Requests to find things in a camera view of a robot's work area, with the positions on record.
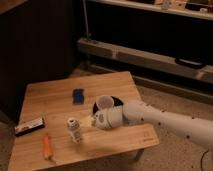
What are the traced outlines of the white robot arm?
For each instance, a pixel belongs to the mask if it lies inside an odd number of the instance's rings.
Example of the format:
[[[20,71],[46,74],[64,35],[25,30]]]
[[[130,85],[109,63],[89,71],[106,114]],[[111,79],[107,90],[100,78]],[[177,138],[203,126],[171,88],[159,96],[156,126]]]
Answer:
[[[144,101],[129,100],[122,105],[98,109],[91,125],[101,130],[150,123],[164,126],[174,134],[213,150],[213,121],[155,108]]]

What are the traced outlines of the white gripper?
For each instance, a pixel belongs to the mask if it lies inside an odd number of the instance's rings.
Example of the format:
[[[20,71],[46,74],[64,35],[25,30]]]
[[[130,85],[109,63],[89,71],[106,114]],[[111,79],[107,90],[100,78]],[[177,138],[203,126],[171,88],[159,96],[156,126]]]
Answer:
[[[123,107],[115,106],[98,110],[93,116],[86,116],[80,120],[84,127],[96,127],[102,130],[117,128],[128,123],[123,115]]]

